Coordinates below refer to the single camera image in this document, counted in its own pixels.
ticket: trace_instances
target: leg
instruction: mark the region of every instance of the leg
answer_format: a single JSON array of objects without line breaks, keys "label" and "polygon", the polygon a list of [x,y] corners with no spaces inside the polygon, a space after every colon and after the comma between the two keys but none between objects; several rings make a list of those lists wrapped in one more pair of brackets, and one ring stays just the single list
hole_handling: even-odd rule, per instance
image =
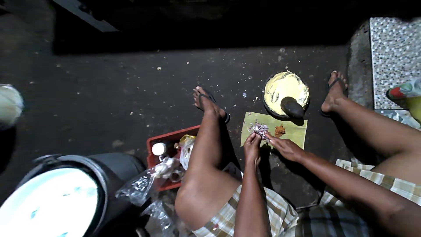
[{"label": "leg", "polygon": [[[329,83],[339,72],[332,72]],[[373,171],[413,183],[421,183],[421,132],[387,118],[346,98],[336,83],[322,105],[324,112],[336,112],[367,144],[388,157]]]},{"label": "leg", "polygon": [[[197,107],[199,93],[206,94],[201,87],[195,89]],[[219,123],[225,111],[204,97],[201,100],[205,113],[175,203],[177,214],[193,230],[210,221],[240,185],[216,168],[222,159]]]}]

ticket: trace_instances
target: colorful cloth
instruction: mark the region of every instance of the colorful cloth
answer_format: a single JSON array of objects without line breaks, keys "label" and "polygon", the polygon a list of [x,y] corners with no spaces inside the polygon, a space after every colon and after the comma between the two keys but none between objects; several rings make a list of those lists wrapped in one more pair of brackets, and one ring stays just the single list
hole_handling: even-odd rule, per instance
[{"label": "colorful cloth", "polygon": [[[402,197],[421,205],[421,186],[370,171],[374,166],[337,160],[336,165],[354,172]],[[297,213],[279,194],[265,188],[272,236],[372,236],[368,225],[331,191],[325,191],[320,204]],[[204,227],[193,231],[198,236],[230,237],[234,235],[235,212],[241,185],[232,198]]]}]

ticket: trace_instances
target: bucket lid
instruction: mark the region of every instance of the bucket lid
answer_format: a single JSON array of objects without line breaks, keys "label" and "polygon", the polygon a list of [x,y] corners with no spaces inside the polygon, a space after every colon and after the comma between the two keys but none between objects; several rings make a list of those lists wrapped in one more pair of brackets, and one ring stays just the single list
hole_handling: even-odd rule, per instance
[{"label": "bucket lid", "polygon": [[77,168],[30,179],[0,207],[0,236],[81,237],[98,204],[98,185]]}]

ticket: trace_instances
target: person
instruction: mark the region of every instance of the person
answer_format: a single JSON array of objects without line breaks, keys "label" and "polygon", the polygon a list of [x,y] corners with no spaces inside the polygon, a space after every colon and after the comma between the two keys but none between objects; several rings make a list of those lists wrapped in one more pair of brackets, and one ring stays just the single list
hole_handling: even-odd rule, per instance
[{"label": "person", "polygon": [[223,157],[219,125],[226,112],[203,88],[194,89],[195,106],[204,115],[175,210],[196,236],[421,235],[421,186],[416,185],[421,183],[421,132],[347,98],[341,72],[333,71],[328,83],[321,110],[340,116],[388,158],[376,167],[342,160],[334,165],[289,139],[266,134],[282,156],[302,164],[334,190],[325,191],[319,205],[300,213],[274,191],[261,188],[256,174],[259,135],[251,134],[244,144],[242,183],[218,170]]}]

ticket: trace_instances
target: dark floor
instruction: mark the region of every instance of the dark floor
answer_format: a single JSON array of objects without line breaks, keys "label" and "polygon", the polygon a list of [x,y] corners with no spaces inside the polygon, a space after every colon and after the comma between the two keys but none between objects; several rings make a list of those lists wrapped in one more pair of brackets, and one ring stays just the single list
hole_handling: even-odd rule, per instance
[{"label": "dark floor", "polygon": [[[237,158],[242,158],[244,114],[266,113],[264,81],[284,70],[297,73],[310,87],[305,150],[331,161],[349,157],[335,124],[319,114],[328,75],[347,69],[346,42],[59,56],[53,53],[53,41],[60,42],[54,38],[50,11],[39,2],[26,17],[0,16],[0,83],[13,84],[26,106],[13,155],[0,175],[0,202],[39,156],[121,151],[144,160],[147,138],[200,123],[202,112],[192,105],[196,85],[212,91],[231,114],[228,131]],[[271,173],[275,191],[297,207],[317,200],[303,177],[275,162],[280,164]]]}]

